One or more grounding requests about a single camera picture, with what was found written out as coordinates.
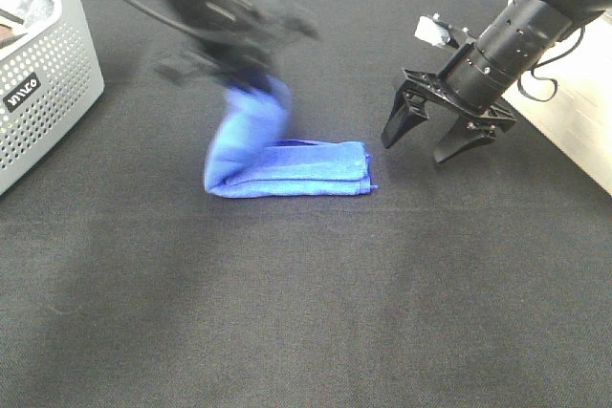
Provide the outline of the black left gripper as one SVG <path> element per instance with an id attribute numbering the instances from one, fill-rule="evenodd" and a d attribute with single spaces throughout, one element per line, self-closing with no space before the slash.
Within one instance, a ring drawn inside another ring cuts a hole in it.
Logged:
<path id="1" fill-rule="evenodd" d="M 179 84 L 199 73 L 235 86 L 266 86 L 274 55 L 302 37 L 319 39 L 315 23 L 291 0 L 164 0 L 174 19 L 159 20 L 192 39 L 156 71 Z"/>

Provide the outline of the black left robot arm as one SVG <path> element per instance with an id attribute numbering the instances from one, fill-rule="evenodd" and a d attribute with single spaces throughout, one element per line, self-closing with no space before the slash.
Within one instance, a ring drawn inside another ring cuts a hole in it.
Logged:
<path id="1" fill-rule="evenodd" d="M 317 27 L 292 0 L 164 0 L 173 24 L 197 43 L 197 58 L 230 85 L 266 91 L 274 56 Z"/>

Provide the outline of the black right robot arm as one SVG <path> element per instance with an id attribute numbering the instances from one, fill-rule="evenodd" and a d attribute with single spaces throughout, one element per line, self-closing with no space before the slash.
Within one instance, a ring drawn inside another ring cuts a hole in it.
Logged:
<path id="1" fill-rule="evenodd" d="M 479 36 L 437 15 L 421 17 L 416 37 L 452 57 L 437 73 L 401 71 L 382 145 L 391 147 L 427 121 L 429 102 L 458 116 L 434 149 L 436 162 L 495 141 L 497 131 L 515 123 L 503 94 L 543 65 L 542 56 L 556 43 L 583 32 L 610 7 L 611 0 L 512 0 Z"/>

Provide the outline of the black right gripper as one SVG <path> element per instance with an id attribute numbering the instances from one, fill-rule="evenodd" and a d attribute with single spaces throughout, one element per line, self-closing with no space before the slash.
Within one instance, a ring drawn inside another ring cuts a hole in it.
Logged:
<path id="1" fill-rule="evenodd" d="M 403 135 L 429 121 L 425 104 L 439 104 L 460 117 L 433 150 L 437 163 L 496 140 L 492 126 L 506 132 L 516 118 L 501 96 L 504 89 L 493 79 L 497 69 L 474 43 L 461 47 L 437 73 L 403 68 L 394 82 L 396 95 L 381 133 L 391 148 Z"/>

